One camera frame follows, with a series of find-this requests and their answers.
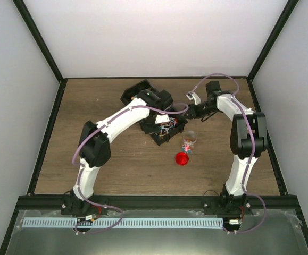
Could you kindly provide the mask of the black candy tray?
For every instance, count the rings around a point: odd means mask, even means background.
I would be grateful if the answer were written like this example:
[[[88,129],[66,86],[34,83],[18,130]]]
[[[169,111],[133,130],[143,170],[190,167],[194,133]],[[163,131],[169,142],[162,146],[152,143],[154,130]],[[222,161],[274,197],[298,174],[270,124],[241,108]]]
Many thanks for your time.
[[[176,114],[177,109],[173,106],[173,98],[166,90],[157,90],[148,80],[143,80],[133,86],[127,88],[120,100],[125,104],[129,104],[133,99],[141,98],[147,103],[147,106],[156,109],[168,111],[170,122],[160,125],[160,131],[149,134],[157,145],[161,145],[175,135],[182,133],[188,121],[182,114]],[[153,110],[149,111],[149,116],[156,116],[159,113]]]

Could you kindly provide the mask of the clear plastic jar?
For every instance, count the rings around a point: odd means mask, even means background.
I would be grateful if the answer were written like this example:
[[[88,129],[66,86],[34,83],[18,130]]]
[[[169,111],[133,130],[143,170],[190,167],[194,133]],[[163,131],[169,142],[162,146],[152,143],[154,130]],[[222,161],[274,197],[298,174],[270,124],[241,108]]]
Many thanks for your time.
[[[191,154],[194,151],[195,143],[197,141],[197,133],[194,131],[186,131],[182,134],[182,152]]]

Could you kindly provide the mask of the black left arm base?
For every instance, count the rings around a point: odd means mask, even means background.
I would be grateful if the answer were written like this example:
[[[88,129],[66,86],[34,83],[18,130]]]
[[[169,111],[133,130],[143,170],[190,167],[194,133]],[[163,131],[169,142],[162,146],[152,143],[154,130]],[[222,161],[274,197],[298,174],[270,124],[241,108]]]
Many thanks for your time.
[[[63,197],[62,215],[87,216],[91,214],[106,215],[108,209],[100,206],[91,205],[85,200],[80,200],[73,193],[73,190],[65,192]]]

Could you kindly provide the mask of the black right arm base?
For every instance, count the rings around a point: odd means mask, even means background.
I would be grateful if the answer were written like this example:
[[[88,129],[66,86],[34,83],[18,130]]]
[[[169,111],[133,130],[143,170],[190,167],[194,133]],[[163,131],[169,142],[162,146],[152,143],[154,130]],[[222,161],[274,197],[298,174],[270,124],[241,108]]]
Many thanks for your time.
[[[247,195],[230,194],[226,186],[220,193],[215,190],[206,190],[202,195],[202,205],[204,209],[214,210],[217,213],[224,215],[250,214],[251,208],[247,207]]]

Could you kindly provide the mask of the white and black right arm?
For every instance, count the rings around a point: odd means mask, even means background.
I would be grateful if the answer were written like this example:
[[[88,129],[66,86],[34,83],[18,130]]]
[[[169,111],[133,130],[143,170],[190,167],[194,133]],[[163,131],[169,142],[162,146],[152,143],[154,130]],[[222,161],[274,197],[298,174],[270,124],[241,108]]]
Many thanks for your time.
[[[230,149],[234,155],[229,178],[220,193],[220,209],[232,214],[243,203],[247,182],[254,164],[268,147],[266,117],[238,101],[235,94],[222,90],[218,81],[206,84],[207,100],[201,101],[192,90],[186,97],[192,101],[187,119],[204,119],[221,112],[231,120]]]

